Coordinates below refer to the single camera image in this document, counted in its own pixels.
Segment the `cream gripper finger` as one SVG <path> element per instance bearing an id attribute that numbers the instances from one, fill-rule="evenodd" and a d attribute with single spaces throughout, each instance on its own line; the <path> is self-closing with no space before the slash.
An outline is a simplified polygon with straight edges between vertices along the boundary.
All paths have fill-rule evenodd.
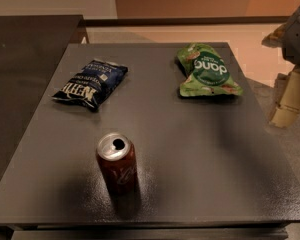
<path id="1" fill-rule="evenodd" d="M 283 36 L 285 34 L 286 24 L 277 27 L 273 32 L 263 38 L 261 44 L 270 48 L 278 48 L 282 46 Z"/>
<path id="2" fill-rule="evenodd" d="M 279 73 L 274 85 L 274 104 L 269 121 L 273 126 L 287 128 L 300 114 L 300 65 L 288 75 Z"/>

